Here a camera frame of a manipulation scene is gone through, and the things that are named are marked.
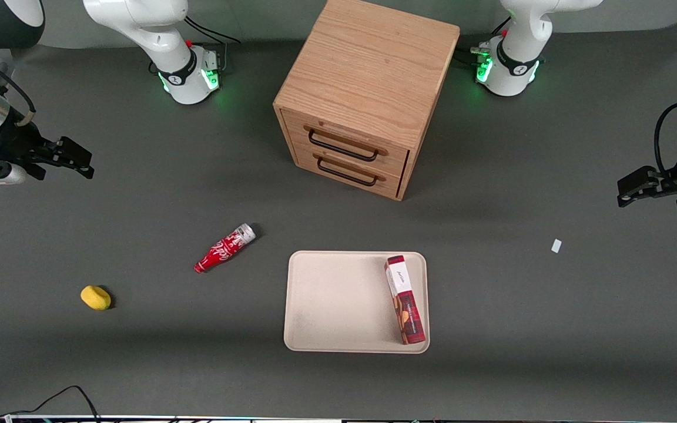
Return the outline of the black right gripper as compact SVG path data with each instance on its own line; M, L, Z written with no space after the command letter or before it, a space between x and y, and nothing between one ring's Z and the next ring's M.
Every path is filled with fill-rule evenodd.
M91 152L78 142L67 136L49 141L33 123L22 127L3 123L0 127L0 180L45 180L46 170L41 164L72 169L92 179L95 170L91 160Z

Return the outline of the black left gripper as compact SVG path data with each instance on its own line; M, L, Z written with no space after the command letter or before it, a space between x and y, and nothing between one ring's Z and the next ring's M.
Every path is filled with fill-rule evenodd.
M669 194L677 193L677 162L666 169L662 163L660 142L658 142L658 168ZM638 200L655 199L661 196L660 174L655 167L642 166L618 180L618 207L625 208Z

